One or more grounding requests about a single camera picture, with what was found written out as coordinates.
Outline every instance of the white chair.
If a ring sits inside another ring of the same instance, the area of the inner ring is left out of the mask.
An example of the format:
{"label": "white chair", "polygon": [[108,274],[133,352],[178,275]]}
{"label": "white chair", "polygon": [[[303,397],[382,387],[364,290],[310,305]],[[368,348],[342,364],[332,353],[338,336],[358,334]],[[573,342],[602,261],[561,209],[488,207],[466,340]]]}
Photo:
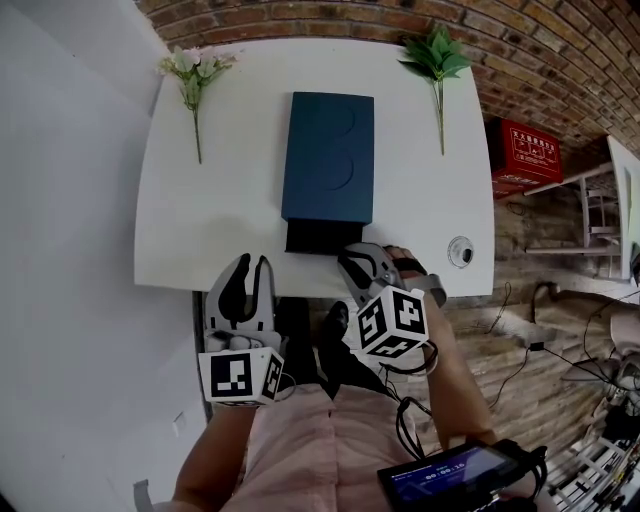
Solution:
{"label": "white chair", "polygon": [[[582,202],[582,235],[583,244],[581,247],[535,247],[526,248],[528,254],[583,254],[585,256],[609,256],[609,277],[611,277],[611,268],[614,256],[620,256],[620,227],[607,226],[605,207],[609,205],[618,205],[617,194],[611,194],[603,189],[589,189],[587,187],[587,179],[599,176],[608,172],[613,172],[613,164],[605,163],[575,176],[567,178],[562,183],[552,183],[542,187],[529,190],[524,193],[525,196],[544,192],[552,188],[561,187],[569,183],[579,182],[580,199]],[[600,210],[600,224],[594,226],[592,219],[595,218],[592,210],[598,208]],[[605,244],[593,245],[595,240],[604,241]]]}
{"label": "white chair", "polygon": [[[621,388],[640,389],[640,307],[616,311],[611,315],[610,326],[611,340],[615,345],[611,357],[577,363],[562,376],[562,380],[597,382],[596,376],[599,375]],[[629,398],[634,404],[639,401],[635,391]]]}

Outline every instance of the black cable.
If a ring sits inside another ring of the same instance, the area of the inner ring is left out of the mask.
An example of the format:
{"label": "black cable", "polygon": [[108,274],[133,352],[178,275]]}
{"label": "black cable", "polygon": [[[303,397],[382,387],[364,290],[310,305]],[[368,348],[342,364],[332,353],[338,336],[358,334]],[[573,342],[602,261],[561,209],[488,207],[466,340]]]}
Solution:
{"label": "black cable", "polygon": [[396,389],[396,385],[391,381],[389,381],[389,385],[393,389],[393,396],[399,402],[400,401],[400,395],[398,395],[398,390]]}
{"label": "black cable", "polygon": [[493,331],[493,328],[496,326],[496,324],[498,323],[500,318],[502,318],[502,313],[504,313],[504,310],[507,307],[507,301],[509,300],[509,297],[511,296],[511,283],[509,281],[504,283],[504,291],[506,293],[506,296],[504,298],[504,302],[502,303],[502,307],[500,308],[500,311],[498,311],[498,316],[496,317],[494,322],[491,324],[491,327],[489,327],[489,330],[487,332],[485,332],[485,334],[489,334],[491,331]]}
{"label": "black cable", "polygon": [[500,395],[502,394],[502,390],[504,389],[504,386],[507,382],[509,382],[511,379],[513,379],[516,375],[518,375],[522,369],[525,367],[525,365],[527,364],[527,360],[529,358],[529,349],[527,349],[527,351],[524,353],[524,361],[522,361],[522,366],[520,366],[520,368],[518,368],[518,371],[515,372],[513,375],[510,375],[509,377],[507,377],[504,382],[502,383],[502,386],[500,386],[500,390],[498,391],[498,396],[496,397],[496,399],[493,401],[493,403],[489,406],[489,409],[493,409],[493,406],[496,405],[498,403],[498,400],[500,400]]}
{"label": "black cable", "polygon": [[417,405],[420,409],[426,412],[429,416],[431,416],[431,411],[424,407],[420,402],[418,402],[415,398],[407,396],[402,399],[400,402],[400,406],[398,407],[398,414],[396,419],[400,419],[400,426],[404,432],[404,435],[407,437],[407,441],[411,444],[411,447],[415,450],[415,452],[420,456],[421,459],[424,459],[424,451],[422,450],[422,444],[420,444],[420,438],[416,434],[416,440],[414,441],[409,435],[409,430],[407,429],[407,425],[404,422],[404,412],[409,408],[410,404]]}
{"label": "black cable", "polygon": [[509,201],[507,203],[507,210],[509,210],[514,215],[517,215],[518,217],[524,217],[524,214],[526,213],[527,208],[523,204]]}
{"label": "black cable", "polygon": [[433,343],[431,340],[427,340],[426,343],[431,347],[431,354],[429,355],[429,358],[420,366],[416,368],[408,368],[408,369],[397,368],[387,363],[380,363],[380,366],[385,370],[387,370],[387,375],[389,375],[389,372],[398,373],[400,375],[417,375],[421,371],[429,368],[431,363],[433,363],[435,359],[438,357],[438,347],[435,345],[435,343]]}
{"label": "black cable", "polygon": [[546,283],[539,283],[536,286],[536,289],[533,290],[533,297],[531,297],[531,304],[530,304],[530,310],[531,310],[531,323],[535,324],[536,323],[536,296],[538,295],[538,290],[540,288],[547,288],[549,289],[549,292],[551,292],[551,287],[555,286],[555,283],[552,282],[546,282]]}
{"label": "black cable", "polygon": [[530,454],[531,458],[534,459],[534,466],[532,468],[533,475],[536,479],[536,488],[533,491],[533,494],[529,499],[532,501],[535,500],[540,492],[542,491],[545,482],[547,481],[547,476],[549,475],[547,471],[547,464],[545,462],[547,453],[547,448],[545,446],[539,446],[535,450],[533,450]]}
{"label": "black cable", "polygon": [[591,323],[591,320],[593,319],[594,316],[596,316],[597,314],[602,313],[605,309],[607,309],[609,306],[611,306],[611,304],[613,304],[615,302],[619,302],[619,301],[624,300],[624,299],[628,299],[629,297],[633,297],[634,295],[637,295],[639,293],[640,293],[640,290],[635,291],[633,293],[630,293],[629,295],[625,295],[624,297],[620,297],[618,299],[611,299],[606,304],[604,304],[603,306],[601,306],[598,309],[596,309],[593,313],[591,313],[591,315],[589,315],[589,318],[587,319],[587,325],[585,326],[584,334],[582,335],[582,349],[584,350],[584,353],[587,355],[587,357],[589,359],[593,360],[595,365],[600,370],[600,373],[602,373],[603,377],[605,377],[605,378],[608,378],[608,377],[605,375],[604,371],[602,370],[602,368],[600,367],[598,362],[595,360],[595,358],[591,357],[591,354],[589,354],[589,352],[587,351],[587,331],[589,330],[589,324]]}
{"label": "black cable", "polygon": [[568,359],[562,357],[560,354],[556,354],[555,352],[552,352],[551,350],[549,350],[548,348],[544,348],[544,350],[546,352],[549,352],[549,354],[553,354],[556,357],[559,357],[560,359],[562,359],[565,363],[569,363],[571,366],[575,366],[576,368],[581,369],[583,372],[587,372],[590,373],[591,375],[593,375],[596,379],[601,380],[602,382],[604,382],[605,384],[609,384],[610,386],[613,386],[615,388],[621,389],[623,391],[634,391],[633,389],[627,389],[627,388],[623,388],[621,386],[618,386],[615,382],[613,382],[612,380],[610,380],[609,378],[606,378],[606,375],[604,375],[605,378],[603,378],[602,376],[598,375],[597,373],[592,372],[591,370],[588,370],[586,368],[583,368],[582,366],[580,366],[577,363],[572,363],[571,361],[569,361]]}
{"label": "black cable", "polygon": [[420,460],[420,457],[418,456],[418,454],[416,454],[411,448],[409,448],[409,446],[407,446],[407,443],[405,443],[404,439],[400,435],[400,415],[399,414],[396,414],[396,435],[398,436],[398,439],[400,440],[400,444],[402,444],[404,449],[407,450],[414,459]]}

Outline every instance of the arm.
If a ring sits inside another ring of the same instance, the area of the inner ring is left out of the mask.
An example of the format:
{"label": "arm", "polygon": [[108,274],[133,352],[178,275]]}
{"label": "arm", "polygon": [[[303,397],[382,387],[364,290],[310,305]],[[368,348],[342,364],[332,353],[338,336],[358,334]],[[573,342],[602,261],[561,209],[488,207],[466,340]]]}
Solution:
{"label": "arm", "polygon": [[[438,364],[428,380],[431,412],[442,448],[446,450],[449,440],[456,436],[495,443],[489,407],[456,343],[451,324],[429,293],[424,296],[424,307],[429,336],[438,347]],[[429,349],[424,350],[426,357]]]}
{"label": "arm", "polygon": [[174,501],[218,512],[235,489],[256,409],[225,407],[191,449],[173,495]]}

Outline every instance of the white artificial flower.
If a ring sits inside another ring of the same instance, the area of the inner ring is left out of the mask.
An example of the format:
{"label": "white artificial flower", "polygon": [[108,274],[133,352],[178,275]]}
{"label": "white artificial flower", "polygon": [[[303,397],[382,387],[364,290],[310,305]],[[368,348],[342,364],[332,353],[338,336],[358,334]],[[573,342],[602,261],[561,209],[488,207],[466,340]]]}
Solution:
{"label": "white artificial flower", "polygon": [[176,69],[176,63],[173,60],[173,55],[170,57],[164,57],[158,62],[156,73],[160,75],[166,75],[167,73],[173,73]]}
{"label": "white artificial flower", "polygon": [[213,46],[207,46],[200,51],[200,57],[203,61],[216,61],[218,56],[216,55],[215,48]]}
{"label": "white artificial flower", "polygon": [[200,49],[197,46],[184,50],[185,57],[191,61],[191,64],[200,64]]}

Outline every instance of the flower stem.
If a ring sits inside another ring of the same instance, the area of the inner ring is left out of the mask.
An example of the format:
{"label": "flower stem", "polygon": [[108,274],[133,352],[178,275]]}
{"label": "flower stem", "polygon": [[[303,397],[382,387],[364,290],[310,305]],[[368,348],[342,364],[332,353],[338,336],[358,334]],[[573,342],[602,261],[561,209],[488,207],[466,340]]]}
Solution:
{"label": "flower stem", "polygon": [[438,101],[438,110],[440,111],[440,149],[444,155],[444,83],[442,80],[438,82],[438,92],[440,100]]}
{"label": "flower stem", "polygon": [[198,107],[193,109],[193,124],[196,127],[196,145],[198,146],[198,163],[202,164],[202,153],[200,152],[200,130],[198,129]]}
{"label": "flower stem", "polygon": [[431,82],[431,87],[433,88],[433,95],[436,98],[436,108],[438,109],[438,116],[440,115],[440,100],[438,99],[438,91],[436,89],[436,83]]}

